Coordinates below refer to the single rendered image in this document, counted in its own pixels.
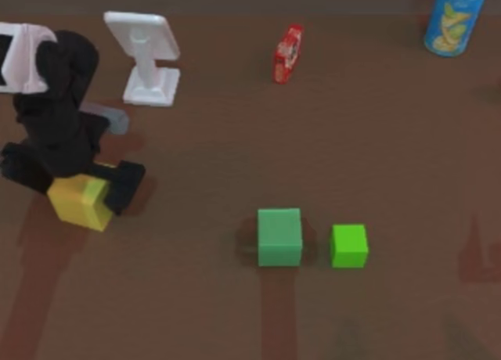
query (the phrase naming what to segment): lime green cube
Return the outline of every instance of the lime green cube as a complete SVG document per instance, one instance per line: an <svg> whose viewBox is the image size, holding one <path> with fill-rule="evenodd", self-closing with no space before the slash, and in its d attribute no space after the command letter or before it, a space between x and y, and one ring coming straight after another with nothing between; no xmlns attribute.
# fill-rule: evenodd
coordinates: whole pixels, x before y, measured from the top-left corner
<svg viewBox="0 0 501 360"><path fill-rule="evenodd" d="M258 210L259 266L299 266L302 251L300 209Z"/></svg>
<svg viewBox="0 0 501 360"><path fill-rule="evenodd" d="M369 256L364 225L333 225L330 260L333 268L363 268Z"/></svg>

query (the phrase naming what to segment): red box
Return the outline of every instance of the red box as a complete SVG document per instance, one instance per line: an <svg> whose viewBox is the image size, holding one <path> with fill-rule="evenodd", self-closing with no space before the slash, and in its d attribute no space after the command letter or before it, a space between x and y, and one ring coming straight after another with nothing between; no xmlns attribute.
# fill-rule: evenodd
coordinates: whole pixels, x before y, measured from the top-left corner
<svg viewBox="0 0 501 360"><path fill-rule="evenodd" d="M293 24L289 26L286 34L277 45L273 67L273 80L277 84L285 84L289 81L290 74L301 53L302 37L303 27Z"/></svg>

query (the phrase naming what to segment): white object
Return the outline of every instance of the white object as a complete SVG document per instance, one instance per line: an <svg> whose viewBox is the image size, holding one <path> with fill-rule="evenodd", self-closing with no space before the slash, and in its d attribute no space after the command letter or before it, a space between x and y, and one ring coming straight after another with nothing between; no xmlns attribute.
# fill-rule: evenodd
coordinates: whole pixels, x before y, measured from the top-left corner
<svg viewBox="0 0 501 360"><path fill-rule="evenodd" d="M159 68L155 64L155 59L177 60L180 55L167 20L153 14L106 12L104 21L125 53L135 59L124 101L171 106L181 73L179 69Z"/></svg>
<svg viewBox="0 0 501 360"><path fill-rule="evenodd" d="M47 91L47 84L39 76L35 62L38 46L43 41L57 41L56 35L47 27L0 22L0 66L5 81L5 84L0 82L1 93Z"/></svg>
<svg viewBox="0 0 501 360"><path fill-rule="evenodd" d="M105 117L110 122L110 133L114 135L125 135L128 131L129 118L123 110L102 106L97 103L83 102L80 111Z"/></svg>

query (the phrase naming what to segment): blue can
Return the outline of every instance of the blue can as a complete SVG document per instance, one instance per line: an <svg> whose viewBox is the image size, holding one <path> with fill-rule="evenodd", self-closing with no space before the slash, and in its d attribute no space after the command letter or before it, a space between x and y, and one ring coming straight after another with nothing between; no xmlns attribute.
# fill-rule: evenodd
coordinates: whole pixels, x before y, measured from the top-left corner
<svg viewBox="0 0 501 360"><path fill-rule="evenodd" d="M440 56L458 56L467 47L484 0L436 0L424 44Z"/></svg>

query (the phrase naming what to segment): gray object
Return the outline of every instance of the gray object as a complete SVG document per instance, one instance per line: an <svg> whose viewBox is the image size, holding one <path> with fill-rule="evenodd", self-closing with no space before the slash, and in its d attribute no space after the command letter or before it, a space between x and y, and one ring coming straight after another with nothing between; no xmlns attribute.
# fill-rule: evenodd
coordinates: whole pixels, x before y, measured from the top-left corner
<svg viewBox="0 0 501 360"><path fill-rule="evenodd" d="M128 131L129 118L123 110L102 106L96 103L82 103L80 111L92 113L108 119L110 121L109 131L114 135L124 135Z"/></svg>

